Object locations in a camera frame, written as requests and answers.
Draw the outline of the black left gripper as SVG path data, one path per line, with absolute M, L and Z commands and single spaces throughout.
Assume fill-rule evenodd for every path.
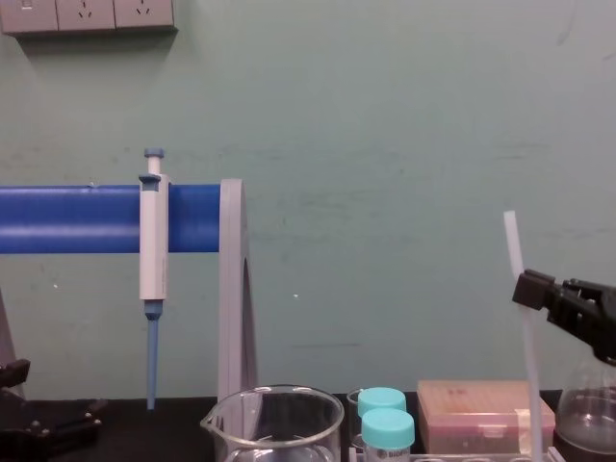
M 95 439 L 102 425 L 106 399 L 72 402 L 67 408 L 27 401 L 21 386 L 31 362 L 12 361 L 1 367 L 1 450 L 37 450 L 43 441 Z

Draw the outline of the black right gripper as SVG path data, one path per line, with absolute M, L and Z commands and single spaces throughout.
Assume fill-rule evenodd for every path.
M 536 311 L 574 337 L 583 337 L 595 357 L 615 364 L 615 288 L 580 279 L 557 282 L 553 276 L 525 269 L 512 300 Z

